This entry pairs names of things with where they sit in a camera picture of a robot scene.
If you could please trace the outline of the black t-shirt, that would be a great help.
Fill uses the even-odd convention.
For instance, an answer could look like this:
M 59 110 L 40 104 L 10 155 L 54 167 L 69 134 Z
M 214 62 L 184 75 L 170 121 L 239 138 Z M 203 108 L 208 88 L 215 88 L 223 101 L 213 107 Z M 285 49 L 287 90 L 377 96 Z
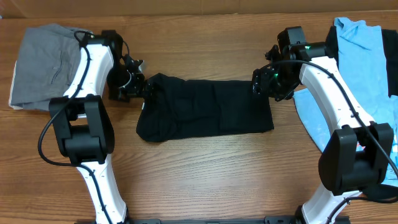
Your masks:
M 249 81 L 182 80 L 158 73 L 148 82 L 150 95 L 136 128 L 147 142 L 274 129 L 268 97 L 255 95 Z

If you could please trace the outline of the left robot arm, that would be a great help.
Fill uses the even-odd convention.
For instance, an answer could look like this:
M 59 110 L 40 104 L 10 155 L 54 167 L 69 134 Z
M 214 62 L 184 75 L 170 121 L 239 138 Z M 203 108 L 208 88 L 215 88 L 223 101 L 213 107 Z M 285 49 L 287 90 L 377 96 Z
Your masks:
M 69 158 L 63 167 L 74 167 L 83 177 L 93 202 L 95 223 L 130 223 L 128 208 L 119 193 L 112 166 L 114 129 L 102 100 L 105 88 L 111 100 L 128 102 L 141 97 L 146 84 L 142 60 L 134 60 L 123 50 L 129 47 L 115 30 L 100 35 L 76 31 L 80 63 L 75 77 L 62 97 L 49 103 L 51 119 L 38 140 L 42 142 L 53 127 L 62 156 Z

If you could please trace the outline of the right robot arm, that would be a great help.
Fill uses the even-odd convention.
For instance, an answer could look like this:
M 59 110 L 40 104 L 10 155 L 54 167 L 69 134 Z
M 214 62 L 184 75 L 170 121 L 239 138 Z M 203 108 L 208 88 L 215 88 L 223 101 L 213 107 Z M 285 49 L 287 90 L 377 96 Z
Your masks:
M 252 93 L 276 101 L 291 99 L 304 85 L 328 125 L 330 138 L 318 161 L 321 183 L 293 215 L 268 216 L 266 223 L 349 223 L 341 214 L 355 200 L 391 204 L 397 188 L 384 184 L 393 130 L 376 123 L 358 103 L 324 42 L 308 43 L 303 29 L 288 27 L 266 53 L 268 64 L 253 72 Z

